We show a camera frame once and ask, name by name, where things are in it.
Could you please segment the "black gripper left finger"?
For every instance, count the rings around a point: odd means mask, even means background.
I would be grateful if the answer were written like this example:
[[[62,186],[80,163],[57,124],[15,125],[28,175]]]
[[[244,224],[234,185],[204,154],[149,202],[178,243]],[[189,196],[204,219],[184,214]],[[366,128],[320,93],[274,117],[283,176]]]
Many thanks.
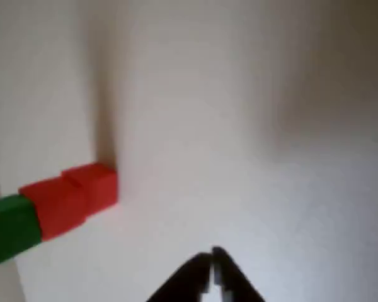
[[[212,255],[200,252],[187,260],[147,300],[198,302],[209,286]]]

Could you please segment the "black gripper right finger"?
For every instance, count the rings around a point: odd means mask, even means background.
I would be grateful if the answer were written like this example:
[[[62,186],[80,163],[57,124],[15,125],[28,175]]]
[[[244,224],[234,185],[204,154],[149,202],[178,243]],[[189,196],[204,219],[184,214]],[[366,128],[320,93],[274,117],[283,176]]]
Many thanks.
[[[212,248],[212,263],[214,283],[221,289],[222,301],[265,302],[225,249]]]

